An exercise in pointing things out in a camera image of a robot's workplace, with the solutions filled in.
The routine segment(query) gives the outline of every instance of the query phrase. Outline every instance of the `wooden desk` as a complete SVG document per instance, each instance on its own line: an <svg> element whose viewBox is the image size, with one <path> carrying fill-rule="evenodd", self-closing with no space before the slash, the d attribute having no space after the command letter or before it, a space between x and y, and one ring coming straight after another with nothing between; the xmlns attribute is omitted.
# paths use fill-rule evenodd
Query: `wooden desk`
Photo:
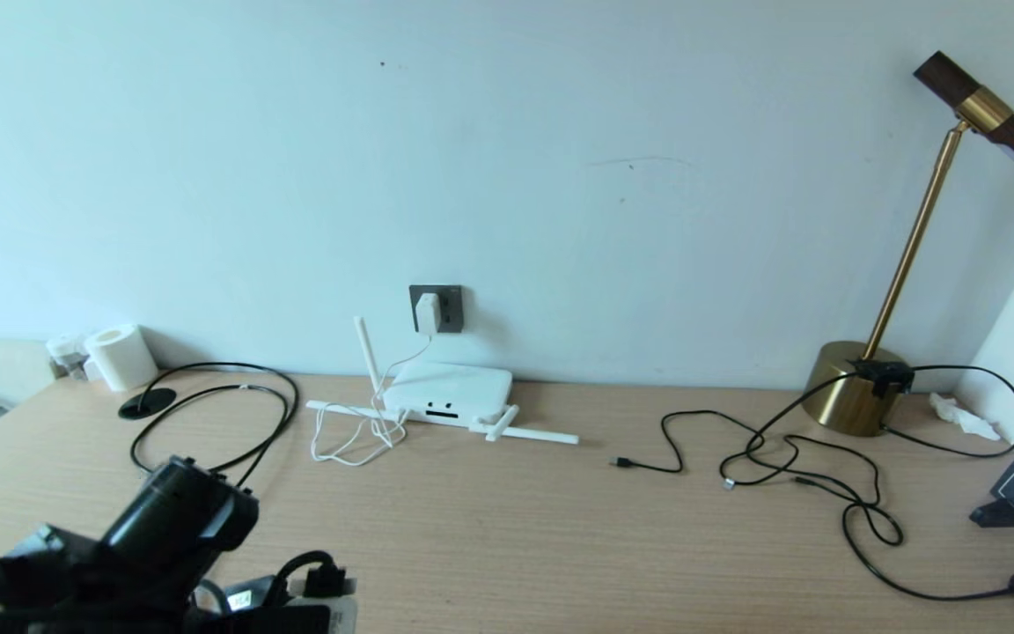
<svg viewBox="0 0 1014 634"><path fill-rule="evenodd" d="M190 373L179 394L229 380ZM244 380L277 384L273 377ZM362 403L363 377L299 377L302 398ZM142 422L117 418L125 397L62 380L0 420L0 551L41 521L99 537L141 482L128 459ZM313 412L301 410L250 486L257 529L211 577L275 572L299 551L331 551L359 580L359 631L619 633L620 631L1014 631L1014 597L963 605L894 592L863 569L840 530L843 503L792 482L726 491L720 459L742 430L713 417L678 420L681 477L619 470L611 454L667 464L661 414L707 407L764 421L789 393L519 383L520 425L566 430L580 446L504 440L436 425L377 462L310 461ZM264 437L279 412L266 395L228 393L174 415L142 446L149 461L222 462ZM907 428L983 448L932 422L925 401ZM330 430L350 425L331 421ZM889 549L857 521L861 543L898 581L938 593L1002 586L1014 573L1014 531L968 520L1006 459L970 461L897 437L854 438L800 411L776 428L856 446L884 469L884 500L909 543ZM802 469L869 484L858 461L805 448ZM232 477L240 475L234 470ZM744 477L744 470L739 470Z"/></svg>

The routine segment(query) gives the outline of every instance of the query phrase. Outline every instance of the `brass lamp base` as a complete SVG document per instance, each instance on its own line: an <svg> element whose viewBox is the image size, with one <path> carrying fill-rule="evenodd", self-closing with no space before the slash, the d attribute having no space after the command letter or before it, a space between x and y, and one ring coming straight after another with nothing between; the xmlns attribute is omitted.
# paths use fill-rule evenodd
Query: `brass lamp base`
<svg viewBox="0 0 1014 634"><path fill-rule="evenodd" d="M851 362L860 358L865 349L865 343L856 341L825 344L816 358L816 365L812 366L805 392L829 378L854 372L856 368ZM897 354L882 349L878 349L872 358L877 361L902 361ZM897 385L891 385L881 397L876 397L872 394L873 390L874 383L866 378L845 378L816 393L801 406L830 430L851 436L878 436L901 393Z"/></svg>

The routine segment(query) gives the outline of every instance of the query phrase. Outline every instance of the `desk lamp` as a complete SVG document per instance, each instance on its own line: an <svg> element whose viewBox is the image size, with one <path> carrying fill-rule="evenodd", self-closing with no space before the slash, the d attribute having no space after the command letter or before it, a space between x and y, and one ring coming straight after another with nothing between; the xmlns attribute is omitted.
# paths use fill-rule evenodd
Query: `desk lamp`
<svg viewBox="0 0 1014 634"><path fill-rule="evenodd" d="M953 109L957 125L945 134L941 150L937 153L930 185L922 198L914 228L911 229L910 237L907 237L906 249L897 261L897 269L890 280L890 288L886 291L882 308L878 310L870 338L866 343L837 341L825 344L820 349L816 365L812 366L806 391L816 389L824 381L856 372L856 364L860 361L902 361L897 354L878 345L885 333L886 323L890 321L890 312L897 303L907 274L914 264L914 257L918 255L918 245L930 222L930 214L933 213L934 204L937 204L937 194L941 193L961 136L966 131L975 132L1011 150L1010 155L1014 155L1014 113L993 91L954 64L953 60L941 51L934 53L933 57L914 71L914 76ZM805 401L804 410L821 425L838 432L851 436L877 436L882 432L882 426L894 405L897 405L900 395L901 386L897 384L877 391L876 384L868 378L847 377L835 380L827 389Z"/></svg>

